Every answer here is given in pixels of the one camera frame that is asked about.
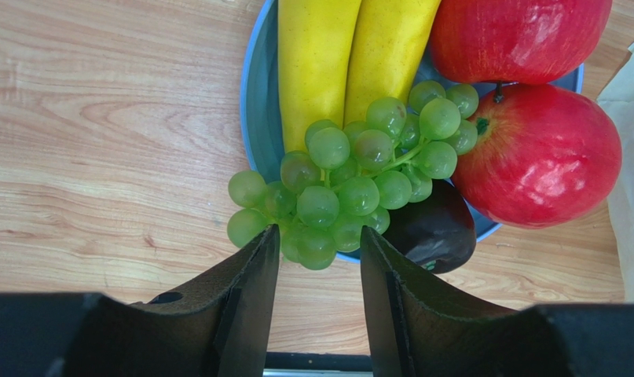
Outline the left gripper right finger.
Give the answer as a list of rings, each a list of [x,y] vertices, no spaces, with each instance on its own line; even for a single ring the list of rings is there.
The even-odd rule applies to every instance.
[[[361,284],[376,376],[634,376],[634,304],[509,309],[446,283],[369,227]]]

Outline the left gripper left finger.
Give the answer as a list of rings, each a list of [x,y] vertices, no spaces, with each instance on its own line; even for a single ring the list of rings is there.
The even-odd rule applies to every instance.
[[[0,376],[261,375],[280,230],[149,302],[0,293]]]

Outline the pale green plastic bag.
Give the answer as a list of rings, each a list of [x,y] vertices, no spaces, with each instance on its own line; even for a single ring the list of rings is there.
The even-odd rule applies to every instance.
[[[622,167],[607,197],[610,223],[617,242],[625,301],[634,302],[634,43],[628,61],[597,97],[622,143]]]

